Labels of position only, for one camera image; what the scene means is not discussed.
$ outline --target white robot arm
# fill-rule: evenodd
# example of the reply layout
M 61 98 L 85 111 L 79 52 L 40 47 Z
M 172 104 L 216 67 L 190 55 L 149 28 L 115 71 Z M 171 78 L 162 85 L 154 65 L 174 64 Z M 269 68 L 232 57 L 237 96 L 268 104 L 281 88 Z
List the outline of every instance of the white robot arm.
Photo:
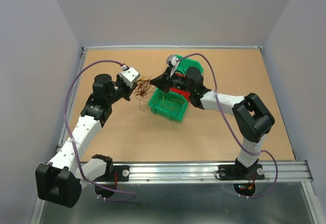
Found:
M 112 104 L 130 95 L 137 86 L 140 74 L 132 67 L 123 66 L 116 81 L 108 74 L 97 75 L 93 93 L 86 102 L 78 123 L 72 132 L 79 157 L 82 157 L 94 136 L 102 129 L 112 113 Z M 113 170 L 112 159 L 94 155 L 82 166 L 85 176 L 94 180 Z M 35 171 L 38 197 L 66 207 L 73 207 L 81 191 L 89 183 L 84 180 L 77 165 L 73 142 L 68 138 L 60 151 L 47 163 L 39 164 Z
M 235 107 L 236 104 L 240 104 L 244 101 L 244 96 L 231 96 L 225 94 L 218 94 L 219 101 L 222 105 L 222 110 L 224 113 L 234 116 L 232 108 Z M 205 93 L 205 95 L 200 99 L 200 102 L 203 106 L 203 109 L 210 109 L 220 111 L 218 104 L 215 98 L 215 92 L 209 91 Z M 259 153 L 261 145 L 266 137 L 266 134 L 261 137 L 259 142 L 252 142 L 247 138 L 243 137 L 242 146 L 252 153 Z M 237 157 L 237 161 L 239 161 L 244 167 L 249 168 L 252 166 L 258 159 L 258 155 L 251 155 L 246 153 L 243 149 L 240 150 L 240 153 Z

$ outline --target wooden board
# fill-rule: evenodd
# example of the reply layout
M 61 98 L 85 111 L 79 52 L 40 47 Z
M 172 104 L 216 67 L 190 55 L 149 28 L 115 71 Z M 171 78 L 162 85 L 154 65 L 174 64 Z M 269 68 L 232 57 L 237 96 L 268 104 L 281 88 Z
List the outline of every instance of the wooden board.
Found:
M 166 58 L 171 54 L 203 53 L 212 63 L 219 92 L 229 95 L 257 93 L 275 117 L 275 125 L 263 144 L 276 159 L 293 160 L 294 156 L 283 120 L 269 82 L 261 54 L 256 49 L 128 49 L 90 50 L 85 65 L 97 60 L 113 59 L 136 68 L 141 75 L 159 76 L 166 69 Z M 204 68 L 204 84 L 213 89 L 208 65 L 200 57 Z M 115 77 L 120 72 L 116 64 L 98 64 L 86 71 L 80 80 L 73 109 L 74 127 L 81 110 L 92 93 L 94 77 L 108 73 Z M 150 107 L 131 97 L 113 105 L 113 113 L 103 129 L 91 142 L 82 160 L 94 154 L 109 155 L 114 161 L 206 161 L 234 160 L 239 147 L 217 111 L 188 106 L 182 123 L 154 115 Z M 242 136 L 232 116 L 227 116 L 237 136 Z

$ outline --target black bracket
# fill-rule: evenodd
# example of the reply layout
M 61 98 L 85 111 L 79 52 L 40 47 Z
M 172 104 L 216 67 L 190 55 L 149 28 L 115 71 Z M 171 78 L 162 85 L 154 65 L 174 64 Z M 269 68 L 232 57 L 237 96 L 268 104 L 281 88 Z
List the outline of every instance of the black bracket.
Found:
M 105 173 L 104 173 L 103 176 L 110 176 L 112 174 L 113 160 L 112 160 L 111 157 L 101 155 L 101 154 L 95 154 L 94 156 L 92 156 L 92 159 L 100 159 L 100 160 L 103 160 L 106 163 L 106 169 L 105 169 Z
M 258 143 L 275 123 L 274 117 L 255 93 L 245 96 L 242 102 L 233 106 L 232 111 L 241 134 L 251 142 Z
M 119 182 L 128 182 L 129 174 L 127 176 L 124 176 L 122 174 L 122 172 L 128 171 L 128 173 L 129 173 L 129 169 L 130 169 L 130 166 L 128 166 L 128 165 L 114 165 L 112 173 L 110 175 L 104 174 L 103 176 L 96 178 L 94 181 L 113 182 L 113 184 L 104 184 L 104 186 L 111 188 L 111 189 L 116 189 L 116 186 L 114 184 L 114 180 L 115 180 L 114 174 L 117 173 Z M 105 198 L 110 198 L 114 195 L 114 192 L 104 190 L 103 188 L 100 188 L 98 186 L 95 186 L 95 193 L 97 195 L 101 195 L 102 197 L 105 197 Z
M 35 171 L 38 197 L 58 205 L 73 207 L 81 194 L 80 179 L 68 169 L 39 164 Z
M 130 96 L 136 88 L 127 86 L 124 80 L 117 75 L 116 81 L 108 74 L 99 74 L 94 78 L 93 93 L 89 96 L 84 109 L 80 115 L 92 116 L 99 120 L 103 127 L 109 116 L 112 114 L 112 104 L 124 98 L 130 101 Z
M 261 164 L 254 164 L 250 171 L 243 171 L 240 165 L 221 164 L 215 173 L 217 179 L 221 181 L 240 181 L 249 180 L 254 174 L 256 180 L 264 180 L 265 175 Z

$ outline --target green basket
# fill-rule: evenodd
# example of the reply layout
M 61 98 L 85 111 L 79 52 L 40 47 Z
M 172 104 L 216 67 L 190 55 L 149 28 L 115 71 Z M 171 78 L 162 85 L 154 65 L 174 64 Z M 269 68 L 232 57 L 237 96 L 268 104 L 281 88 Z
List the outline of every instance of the green basket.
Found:
M 165 116 L 169 120 L 181 122 L 188 107 L 188 101 L 180 94 L 174 92 L 164 93 L 156 89 L 148 105 L 154 114 Z
M 182 58 L 182 56 L 180 55 L 175 55 L 178 59 Z M 185 71 L 187 71 L 187 69 L 189 67 L 196 67 L 200 70 L 200 73 L 203 73 L 203 67 L 200 65 L 200 63 L 196 60 L 191 60 L 191 59 L 184 59 L 180 61 L 180 64 L 178 65 L 178 68 L 176 71 L 181 72 L 182 74 L 184 74 Z

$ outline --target white wall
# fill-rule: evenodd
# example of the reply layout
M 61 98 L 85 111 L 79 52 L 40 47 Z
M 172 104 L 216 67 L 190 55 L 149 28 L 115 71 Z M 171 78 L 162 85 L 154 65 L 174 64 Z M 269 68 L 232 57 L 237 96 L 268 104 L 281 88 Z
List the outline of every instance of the white wall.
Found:
M 58 0 L 82 46 L 262 45 L 289 0 Z
M 80 45 L 56 0 L 0 0 L 0 223 L 29 223 Z
M 263 58 L 294 153 L 326 213 L 326 0 L 290 0 Z

